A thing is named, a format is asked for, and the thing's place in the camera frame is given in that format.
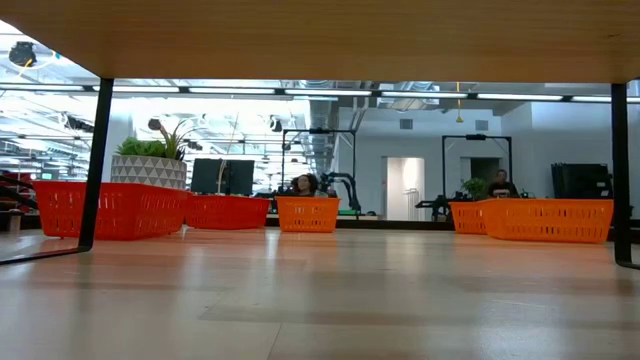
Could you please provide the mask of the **small orange plastic basket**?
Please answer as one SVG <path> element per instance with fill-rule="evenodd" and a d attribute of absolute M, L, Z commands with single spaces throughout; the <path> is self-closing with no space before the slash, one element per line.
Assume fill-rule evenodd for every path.
<path fill-rule="evenodd" d="M 336 229 L 339 198 L 280 196 L 276 202 L 283 232 L 332 233 Z"/>
<path fill-rule="evenodd" d="M 487 234 L 481 202 L 451 202 L 450 213 L 457 233 Z"/>

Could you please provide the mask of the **large red plastic basket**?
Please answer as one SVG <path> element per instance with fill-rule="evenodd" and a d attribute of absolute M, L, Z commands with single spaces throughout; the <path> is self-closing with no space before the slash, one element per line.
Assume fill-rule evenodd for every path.
<path fill-rule="evenodd" d="M 261 228 L 266 223 L 270 201 L 233 195 L 190 195 L 186 224 L 207 230 Z"/>
<path fill-rule="evenodd" d="M 84 182 L 33 183 L 40 221 L 49 237 L 77 238 L 85 203 Z M 96 240 L 132 241 L 179 231 L 189 193 L 137 183 L 103 183 L 94 230 Z"/>

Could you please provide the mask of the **light wooden shelf board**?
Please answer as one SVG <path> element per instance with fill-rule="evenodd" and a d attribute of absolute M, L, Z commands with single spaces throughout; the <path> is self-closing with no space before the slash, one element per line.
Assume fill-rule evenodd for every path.
<path fill-rule="evenodd" d="M 624 83 L 640 0 L 0 0 L 105 78 Z"/>

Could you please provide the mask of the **black metal shelf leg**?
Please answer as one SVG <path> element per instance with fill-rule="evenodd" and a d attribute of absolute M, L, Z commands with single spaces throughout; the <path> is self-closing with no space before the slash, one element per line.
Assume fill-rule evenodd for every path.
<path fill-rule="evenodd" d="M 45 251 L 0 259 L 0 266 L 13 265 L 46 258 L 75 255 L 89 252 L 93 248 L 113 88 L 113 78 L 100 79 L 97 109 L 94 122 L 95 129 L 92 137 L 92 148 L 90 153 L 88 177 L 85 188 L 81 228 L 77 246 L 70 249 Z"/>
<path fill-rule="evenodd" d="M 614 187 L 614 259 L 621 267 L 640 270 L 632 260 L 629 183 L 627 84 L 611 84 L 611 132 Z"/>

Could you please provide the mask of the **person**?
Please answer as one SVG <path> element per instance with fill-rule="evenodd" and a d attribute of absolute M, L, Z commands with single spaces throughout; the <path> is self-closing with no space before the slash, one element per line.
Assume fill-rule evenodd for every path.
<path fill-rule="evenodd" d="M 499 169 L 495 180 L 489 185 L 487 192 L 491 198 L 518 198 L 519 193 L 516 186 L 508 179 L 508 173 L 504 169 Z"/>
<path fill-rule="evenodd" d="M 318 179 L 314 174 L 302 174 L 291 182 L 293 193 L 296 196 L 313 197 L 318 190 Z"/>

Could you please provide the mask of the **black computer monitor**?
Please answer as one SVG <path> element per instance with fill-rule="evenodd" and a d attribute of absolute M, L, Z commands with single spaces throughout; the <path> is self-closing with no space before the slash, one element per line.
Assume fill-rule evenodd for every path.
<path fill-rule="evenodd" d="M 228 193 L 249 196 L 254 182 L 254 160 L 232 160 L 229 163 Z"/>
<path fill-rule="evenodd" d="M 218 193 L 221 188 L 219 185 L 219 172 L 221 166 L 221 159 L 195 159 L 190 185 L 191 191 L 199 194 Z"/>

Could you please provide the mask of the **white ceiling light strip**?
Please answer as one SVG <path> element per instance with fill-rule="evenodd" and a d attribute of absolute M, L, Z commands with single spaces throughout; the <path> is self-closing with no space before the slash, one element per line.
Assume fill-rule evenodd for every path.
<path fill-rule="evenodd" d="M 226 88 L 226 87 L 190 87 L 190 93 L 225 95 L 275 95 L 275 89 L 269 88 Z"/>
<path fill-rule="evenodd" d="M 0 90 L 6 91 L 40 91 L 40 92 L 84 92 L 78 85 L 38 85 L 0 83 Z"/>
<path fill-rule="evenodd" d="M 369 97 L 372 91 L 368 90 L 341 90 L 341 89 L 285 89 L 284 93 L 292 96 L 351 96 Z"/>
<path fill-rule="evenodd" d="M 467 93 L 459 92 L 409 92 L 409 91 L 382 91 L 380 97 L 385 98 L 414 98 L 414 99 L 466 99 Z"/>
<path fill-rule="evenodd" d="M 98 92 L 100 86 L 83 86 L 86 91 Z M 119 93 L 180 93 L 180 87 L 175 86 L 113 86 L 113 92 Z"/>
<path fill-rule="evenodd" d="M 547 102 L 561 101 L 562 95 L 536 95 L 536 94 L 498 94 L 498 93 L 479 93 L 477 99 L 482 100 L 503 100 L 503 101 L 532 101 Z"/>
<path fill-rule="evenodd" d="M 571 102 L 577 103 L 611 103 L 611 96 L 573 96 Z M 628 104 L 640 104 L 640 96 L 627 96 Z"/>

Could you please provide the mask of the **small green potted plant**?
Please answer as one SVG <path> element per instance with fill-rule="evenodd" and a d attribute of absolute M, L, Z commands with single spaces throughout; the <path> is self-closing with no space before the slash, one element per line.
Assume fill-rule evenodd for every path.
<path fill-rule="evenodd" d="M 484 200 L 487 197 L 487 184 L 484 179 L 471 178 L 462 184 L 462 190 L 472 201 Z"/>

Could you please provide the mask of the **grey triangle-pattern plant pot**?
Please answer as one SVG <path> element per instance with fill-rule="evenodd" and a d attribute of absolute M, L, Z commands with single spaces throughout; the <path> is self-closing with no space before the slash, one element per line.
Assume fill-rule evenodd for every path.
<path fill-rule="evenodd" d="M 185 190 L 187 164 L 182 161 L 139 155 L 113 155 L 110 181 Z"/>

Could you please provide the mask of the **green artificial plant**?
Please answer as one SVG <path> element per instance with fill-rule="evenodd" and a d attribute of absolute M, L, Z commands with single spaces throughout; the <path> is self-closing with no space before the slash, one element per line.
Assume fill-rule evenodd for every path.
<path fill-rule="evenodd" d="M 135 137 L 125 139 L 116 150 L 120 156 L 146 156 L 158 157 L 182 161 L 185 155 L 185 137 L 196 131 L 196 128 L 189 128 L 182 132 L 187 120 L 180 120 L 172 131 L 168 131 L 162 122 L 157 118 L 148 121 L 148 127 L 152 131 L 159 132 L 161 140 L 139 140 Z"/>

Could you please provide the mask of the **large orange plastic basket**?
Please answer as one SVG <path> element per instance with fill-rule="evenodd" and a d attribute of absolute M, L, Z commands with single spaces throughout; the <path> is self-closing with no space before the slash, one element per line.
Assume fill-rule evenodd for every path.
<path fill-rule="evenodd" d="M 499 198 L 481 204 L 487 234 L 500 240 L 603 243 L 613 216 L 610 199 Z"/>

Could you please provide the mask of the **black tall cabinet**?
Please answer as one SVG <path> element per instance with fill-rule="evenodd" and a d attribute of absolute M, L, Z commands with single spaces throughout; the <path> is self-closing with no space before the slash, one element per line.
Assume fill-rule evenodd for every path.
<path fill-rule="evenodd" d="M 557 199 L 612 199 L 612 176 L 606 164 L 551 165 L 554 197 Z"/>

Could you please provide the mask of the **silver ventilation duct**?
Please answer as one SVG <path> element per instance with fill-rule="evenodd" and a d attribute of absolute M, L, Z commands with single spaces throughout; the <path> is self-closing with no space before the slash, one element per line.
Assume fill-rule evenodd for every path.
<path fill-rule="evenodd" d="M 326 133 L 307 133 L 305 154 L 312 165 L 312 172 L 319 175 L 334 170 L 339 154 L 340 127 L 339 103 L 329 100 L 310 101 L 309 130 L 321 129 Z"/>

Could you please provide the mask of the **black table edge rail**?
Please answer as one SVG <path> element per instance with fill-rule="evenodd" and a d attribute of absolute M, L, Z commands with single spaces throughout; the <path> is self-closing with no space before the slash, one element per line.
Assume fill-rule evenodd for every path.
<path fill-rule="evenodd" d="M 8 230 L 9 213 L 0 212 L 0 231 Z M 640 230 L 640 220 L 633 219 L 630 222 L 631 229 Z M 267 227 L 279 227 L 278 218 L 267 218 L 265 222 Z M 40 229 L 40 218 L 38 215 L 22 215 L 21 230 Z M 336 228 L 345 229 L 383 229 L 383 230 L 425 230 L 425 231 L 453 231 L 454 225 L 448 222 L 427 222 L 427 221 L 388 221 L 388 220 L 365 220 L 360 217 L 347 217 L 347 219 L 338 219 Z"/>

